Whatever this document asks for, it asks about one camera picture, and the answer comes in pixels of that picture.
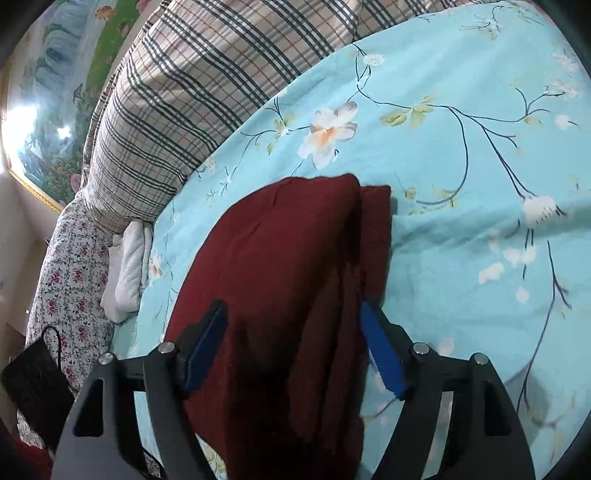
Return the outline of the dark red knit sweater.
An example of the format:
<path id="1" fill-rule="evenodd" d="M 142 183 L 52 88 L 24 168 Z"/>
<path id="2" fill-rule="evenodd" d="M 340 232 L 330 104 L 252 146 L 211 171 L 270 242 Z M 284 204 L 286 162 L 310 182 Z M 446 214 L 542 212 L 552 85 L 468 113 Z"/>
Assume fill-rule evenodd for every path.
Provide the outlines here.
<path id="1" fill-rule="evenodd" d="M 363 301 L 385 292 L 391 190 L 287 178 L 231 206 L 182 284 L 166 336 L 215 300 L 228 329 L 184 404 L 231 479 L 352 479 L 363 452 Z"/>

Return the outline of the white red floral quilt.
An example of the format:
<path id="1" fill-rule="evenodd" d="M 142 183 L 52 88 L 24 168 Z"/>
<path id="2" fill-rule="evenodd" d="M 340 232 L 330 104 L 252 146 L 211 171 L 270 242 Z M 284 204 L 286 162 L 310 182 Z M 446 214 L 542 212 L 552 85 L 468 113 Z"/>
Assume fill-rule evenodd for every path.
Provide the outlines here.
<path id="1" fill-rule="evenodd" d="M 110 347 L 114 333 L 114 324 L 100 306 L 111 244 L 112 236 L 91 217 L 78 193 L 57 219 L 31 305 L 25 348 L 45 327 L 57 329 L 61 370 L 74 398 L 98 357 Z M 19 411 L 17 426 L 24 442 L 47 448 Z"/>

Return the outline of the white folded towel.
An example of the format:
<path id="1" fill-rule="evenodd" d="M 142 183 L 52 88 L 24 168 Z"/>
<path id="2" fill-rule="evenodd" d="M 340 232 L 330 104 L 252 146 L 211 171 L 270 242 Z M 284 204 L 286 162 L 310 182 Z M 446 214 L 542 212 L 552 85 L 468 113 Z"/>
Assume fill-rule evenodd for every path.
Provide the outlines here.
<path id="1" fill-rule="evenodd" d="M 141 295 L 148 283 L 152 235 L 150 223 L 132 220 L 121 235 L 113 236 L 100 306 L 114 324 L 125 322 L 139 310 Z"/>

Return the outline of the light blue floral bed sheet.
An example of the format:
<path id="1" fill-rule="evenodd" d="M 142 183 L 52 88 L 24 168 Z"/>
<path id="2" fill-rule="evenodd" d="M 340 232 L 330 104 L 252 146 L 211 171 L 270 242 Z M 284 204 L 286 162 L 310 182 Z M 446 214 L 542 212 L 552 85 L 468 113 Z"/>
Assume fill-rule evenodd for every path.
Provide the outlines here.
<path id="1" fill-rule="evenodd" d="M 162 341 L 233 203 L 288 176 L 345 173 L 392 189 L 386 314 L 441 354 L 492 360 L 545 477 L 590 412 L 590 79 L 529 1 L 394 26 L 280 91 L 156 221 L 148 288 L 115 354 Z"/>

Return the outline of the beige plaid pillow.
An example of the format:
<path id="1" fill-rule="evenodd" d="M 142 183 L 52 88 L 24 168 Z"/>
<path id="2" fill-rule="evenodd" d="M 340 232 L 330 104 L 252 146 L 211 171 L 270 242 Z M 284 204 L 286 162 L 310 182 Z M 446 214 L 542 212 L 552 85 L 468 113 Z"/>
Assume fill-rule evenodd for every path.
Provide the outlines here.
<path id="1" fill-rule="evenodd" d="M 83 151 L 90 216 L 153 221 L 221 143 L 336 50 L 447 1 L 164 1 L 107 81 Z"/>

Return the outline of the framed landscape painting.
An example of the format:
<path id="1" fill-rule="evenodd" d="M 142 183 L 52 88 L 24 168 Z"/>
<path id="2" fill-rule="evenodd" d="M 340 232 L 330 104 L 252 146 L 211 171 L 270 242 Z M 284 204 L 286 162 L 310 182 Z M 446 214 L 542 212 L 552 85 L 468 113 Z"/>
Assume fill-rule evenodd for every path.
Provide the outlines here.
<path id="1" fill-rule="evenodd" d="M 8 170 L 57 207 L 81 183 L 91 115 L 150 1 L 54 1 L 8 60 L 1 138 Z"/>

